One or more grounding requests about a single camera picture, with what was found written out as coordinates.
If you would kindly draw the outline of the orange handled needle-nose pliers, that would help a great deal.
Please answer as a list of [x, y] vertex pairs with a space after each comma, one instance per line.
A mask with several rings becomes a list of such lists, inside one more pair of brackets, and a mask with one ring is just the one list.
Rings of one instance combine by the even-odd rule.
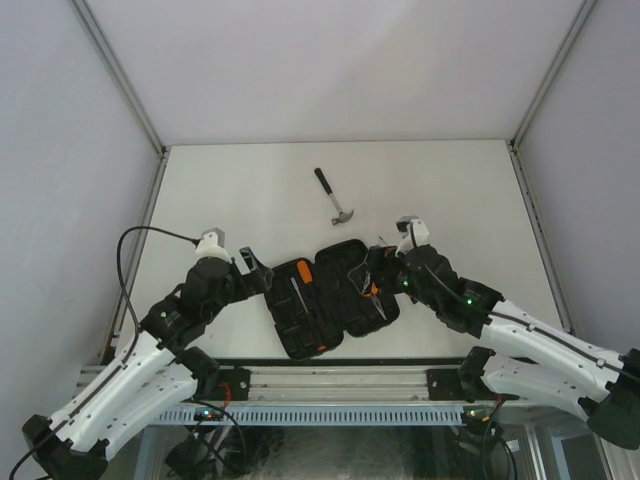
[[383, 305], [382, 305], [382, 303], [381, 303], [381, 301], [379, 299], [378, 293], [379, 293], [378, 287], [374, 283], [371, 283], [370, 286], [369, 286], [369, 291], [366, 294], [366, 297], [371, 300], [372, 304], [376, 308], [376, 310], [379, 313], [379, 315], [384, 320], [387, 320], [387, 316], [386, 316], [384, 307], [383, 307]]

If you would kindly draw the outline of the orange grip bit screwdriver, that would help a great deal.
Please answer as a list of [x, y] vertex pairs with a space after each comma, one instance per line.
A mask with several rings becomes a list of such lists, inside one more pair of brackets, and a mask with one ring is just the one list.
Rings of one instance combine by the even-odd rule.
[[314, 278], [313, 278], [313, 274], [309, 266], [309, 263], [306, 260], [299, 260], [296, 263], [296, 267], [297, 267], [299, 276], [303, 284], [305, 285], [306, 292], [311, 297], [316, 297], [317, 296], [316, 285], [314, 283]]

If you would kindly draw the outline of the black plastic tool case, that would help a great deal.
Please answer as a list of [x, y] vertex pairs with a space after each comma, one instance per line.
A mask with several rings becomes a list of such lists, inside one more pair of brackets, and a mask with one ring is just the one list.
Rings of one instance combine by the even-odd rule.
[[[396, 298], [379, 297], [387, 320], [384, 320], [371, 300], [359, 295], [348, 279], [348, 272], [366, 258], [368, 247], [358, 239], [346, 240], [318, 251], [310, 260], [300, 257], [273, 268], [271, 289], [265, 301], [272, 315], [275, 331], [286, 352], [295, 361], [307, 360], [337, 348], [345, 335], [364, 337], [391, 325], [400, 315]], [[305, 289], [296, 263], [306, 260], [311, 268], [317, 296], [311, 297]], [[327, 344], [327, 351], [316, 351], [310, 338], [307, 320], [301, 302], [291, 284], [294, 277], [306, 304], [315, 317]]]

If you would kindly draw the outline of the black orange handled screwdriver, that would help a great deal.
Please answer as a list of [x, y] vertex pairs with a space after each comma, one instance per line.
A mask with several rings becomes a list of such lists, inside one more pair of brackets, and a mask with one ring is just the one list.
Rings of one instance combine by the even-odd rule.
[[290, 281], [304, 310], [304, 314], [305, 314], [309, 332], [310, 332], [311, 341], [314, 344], [314, 347], [316, 348], [317, 352], [324, 353], [327, 351], [328, 347], [327, 347], [326, 341], [324, 340], [324, 337], [322, 336], [321, 330], [316, 325], [315, 317], [309, 310], [296, 279], [294, 277], [291, 277]]

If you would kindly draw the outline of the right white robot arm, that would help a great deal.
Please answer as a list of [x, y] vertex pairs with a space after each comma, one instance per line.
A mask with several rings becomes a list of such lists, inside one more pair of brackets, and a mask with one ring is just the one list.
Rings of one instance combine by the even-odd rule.
[[372, 247], [348, 274], [364, 296], [403, 293], [448, 328], [479, 340], [459, 370], [461, 391], [511, 395], [563, 410], [607, 442], [639, 447], [639, 351], [585, 342], [526, 313], [500, 292], [459, 276], [430, 245]]

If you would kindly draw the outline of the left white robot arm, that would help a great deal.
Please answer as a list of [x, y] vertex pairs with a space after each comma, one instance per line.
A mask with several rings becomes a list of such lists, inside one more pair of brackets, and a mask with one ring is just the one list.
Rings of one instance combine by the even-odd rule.
[[219, 387], [219, 364], [194, 341], [228, 305], [266, 293], [273, 272], [250, 248], [243, 274], [222, 248], [201, 253], [185, 280], [154, 304], [131, 342], [66, 406], [33, 415], [22, 432], [51, 479], [98, 479], [118, 451], [160, 414]]

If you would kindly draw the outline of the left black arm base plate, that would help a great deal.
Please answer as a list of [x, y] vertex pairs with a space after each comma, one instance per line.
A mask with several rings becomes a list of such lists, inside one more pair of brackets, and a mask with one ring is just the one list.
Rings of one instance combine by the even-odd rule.
[[251, 371], [241, 367], [223, 368], [198, 379], [194, 398], [202, 401], [246, 401]]

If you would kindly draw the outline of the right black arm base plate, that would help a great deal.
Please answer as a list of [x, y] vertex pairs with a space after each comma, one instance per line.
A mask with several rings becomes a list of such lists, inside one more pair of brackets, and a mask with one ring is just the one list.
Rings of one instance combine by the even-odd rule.
[[470, 401], [463, 389], [458, 371], [453, 368], [434, 368], [426, 371], [426, 386], [432, 401]]

